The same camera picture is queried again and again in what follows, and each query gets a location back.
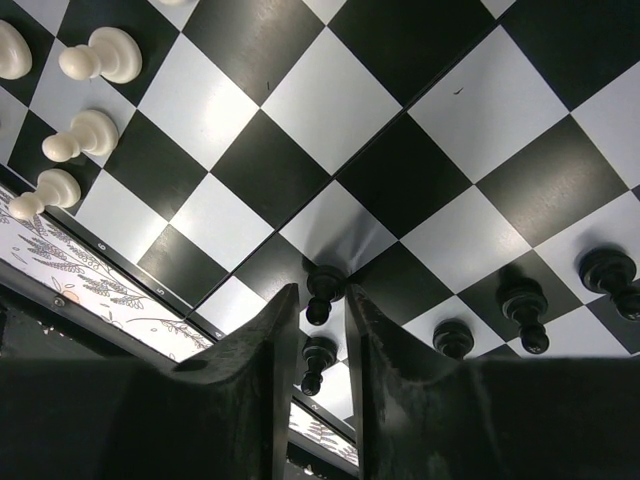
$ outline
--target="black chess piece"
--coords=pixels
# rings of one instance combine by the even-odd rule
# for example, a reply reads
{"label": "black chess piece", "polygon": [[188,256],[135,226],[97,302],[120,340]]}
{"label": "black chess piece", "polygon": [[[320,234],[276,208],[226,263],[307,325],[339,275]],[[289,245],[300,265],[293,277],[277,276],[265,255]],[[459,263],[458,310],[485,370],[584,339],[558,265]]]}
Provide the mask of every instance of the black chess piece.
{"label": "black chess piece", "polygon": [[474,344],[471,330],[460,320],[442,322],[433,332],[435,349],[454,360],[463,360]]}
{"label": "black chess piece", "polygon": [[302,349],[302,358],[307,362],[308,370],[304,372],[302,393],[313,397],[320,392],[322,372],[336,363],[338,346],[326,337],[311,337]]}
{"label": "black chess piece", "polygon": [[640,289],[632,285],[636,264],[624,252],[597,248],[580,260],[582,284],[594,293],[606,293],[623,318],[640,321]]}
{"label": "black chess piece", "polygon": [[549,349],[549,337],[540,323],[549,303],[542,287],[535,280],[518,279],[498,291],[498,302],[505,318],[520,325],[522,347],[529,353],[540,355]]}
{"label": "black chess piece", "polygon": [[312,325],[322,325],[329,319],[331,302],[344,297],[347,279],[335,267],[320,266],[307,278],[307,288],[313,298],[307,307],[307,320]]}

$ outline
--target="white pawn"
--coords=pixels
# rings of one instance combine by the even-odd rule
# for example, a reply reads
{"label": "white pawn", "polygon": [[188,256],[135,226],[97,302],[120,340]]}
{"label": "white pawn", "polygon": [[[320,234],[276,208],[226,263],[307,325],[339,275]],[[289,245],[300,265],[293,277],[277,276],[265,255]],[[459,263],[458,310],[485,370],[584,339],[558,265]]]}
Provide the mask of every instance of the white pawn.
{"label": "white pawn", "polygon": [[15,80],[31,70],[31,50],[20,32],[0,20],[0,78]]}
{"label": "white pawn", "polygon": [[29,220],[42,213],[44,207],[69,208],[80,200],[80,185],[67,172],[46,170],[38,176],[36,191],[23,193],[9,202],[9,213],[18,220]]}
{"label": "white pawn", "polygon": [[58,59],[60,68],[74,80],[102,75],[113,83],[127,83],[142,70],[142,54],[136,41],[118,28],[98,28],[88,45],[66,48]]}
{"label": "white pawn", "polygon": [[56,133],[45,138],[42,151],[54,162],[66,162],[80,152],[96,156],[108,155],[118,144],[118,129],[102,112],[85,110],[71,120],[69,132]]}

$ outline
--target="chessboard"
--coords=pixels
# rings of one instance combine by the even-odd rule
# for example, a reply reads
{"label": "chessboard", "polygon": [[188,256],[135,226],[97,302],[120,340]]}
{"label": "chessboard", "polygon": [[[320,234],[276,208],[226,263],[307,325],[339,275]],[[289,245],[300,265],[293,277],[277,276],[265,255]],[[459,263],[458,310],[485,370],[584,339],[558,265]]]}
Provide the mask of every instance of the chessboard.
{"label": "chessboard", "polygon": [[[69,172],[80,202],[47,215],[213,339],[298,283],[301,342],[339,346],[310,404],[352,437],[344,301],[304,317],[318,265],[426,344],[464,321],[469,358],[530,356],[496,301],[514,269],[548,300],[540,357],[640,352],[576,266],[640,262],[637,1],[1,0],[0,19],[33,55],[0,80],[2,182]],[[68,78],[62,51],[104,26],[138,43],[138,78]],[[85,109],[117,148],[47,160]]]}

